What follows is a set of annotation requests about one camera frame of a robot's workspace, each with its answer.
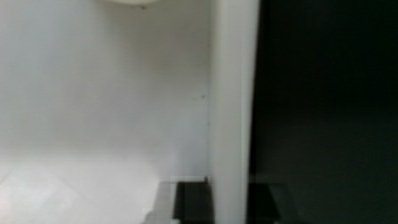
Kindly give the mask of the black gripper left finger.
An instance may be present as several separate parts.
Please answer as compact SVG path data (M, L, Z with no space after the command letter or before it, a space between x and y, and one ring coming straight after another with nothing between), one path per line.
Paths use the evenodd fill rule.
M213 196L208 178L176 185L172 219L179 224L213 224Z

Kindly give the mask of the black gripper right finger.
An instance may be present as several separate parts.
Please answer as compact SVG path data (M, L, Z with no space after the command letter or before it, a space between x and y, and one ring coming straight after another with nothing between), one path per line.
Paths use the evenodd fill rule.
M249 184L247 224L291 224L297 211L288 187L277 183Z

